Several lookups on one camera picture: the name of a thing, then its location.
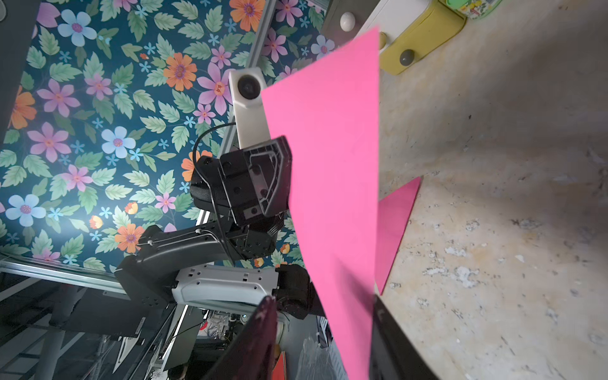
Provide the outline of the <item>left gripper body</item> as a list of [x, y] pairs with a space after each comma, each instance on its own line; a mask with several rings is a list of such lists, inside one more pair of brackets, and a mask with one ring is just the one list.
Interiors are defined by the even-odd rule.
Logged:
[[219, 212], [228, 256], [268, 257], [289, 208], [290, 147], [263, 142], [220, 158], [200, 156], [190, 194], [196, 207]]

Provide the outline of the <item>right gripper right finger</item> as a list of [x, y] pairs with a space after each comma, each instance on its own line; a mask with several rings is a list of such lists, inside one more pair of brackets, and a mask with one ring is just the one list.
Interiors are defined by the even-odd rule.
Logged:
[[439, 379], [378, 295], [374, 299], [370, 354], [370, 379]]

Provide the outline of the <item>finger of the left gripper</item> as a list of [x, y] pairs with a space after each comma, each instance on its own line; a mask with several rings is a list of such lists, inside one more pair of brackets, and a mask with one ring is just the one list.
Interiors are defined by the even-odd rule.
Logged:
[[233, 151], [219, 161], [237, 225], [257, 223], [288, 210], [292, 154], [284, 136]]

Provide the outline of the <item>pink square paper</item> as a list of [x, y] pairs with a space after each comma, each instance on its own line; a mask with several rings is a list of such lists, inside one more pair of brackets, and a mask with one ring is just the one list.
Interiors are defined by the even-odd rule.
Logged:
[[421, 182], [417, 177], [378, 203], [375, 283], [380, 295], [385, 291]]

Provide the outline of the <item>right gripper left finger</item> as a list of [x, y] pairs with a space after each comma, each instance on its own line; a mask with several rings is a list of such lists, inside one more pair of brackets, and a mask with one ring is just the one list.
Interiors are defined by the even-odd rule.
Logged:
[[278, 327], [277, 302], [264, 297], [245, 328], [203, 379], [271, 379]]

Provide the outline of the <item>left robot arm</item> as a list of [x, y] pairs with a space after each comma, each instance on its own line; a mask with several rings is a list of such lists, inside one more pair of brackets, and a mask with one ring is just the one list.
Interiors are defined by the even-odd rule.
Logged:
[[297, 319], [323, 316], [302, 266], [240, 269], [239, 261], [276, 251], [288, 212], [292, 154], [284, 137], [200, 158], [191, 194], [214, 221], [181, 231], [148, 227], [136, 238], [139, 252], [125, 258], [116, 278], [131, 301], [149, 308], [171, 304], [236, 302], [256, 306], [272, 296], [281, 312]]

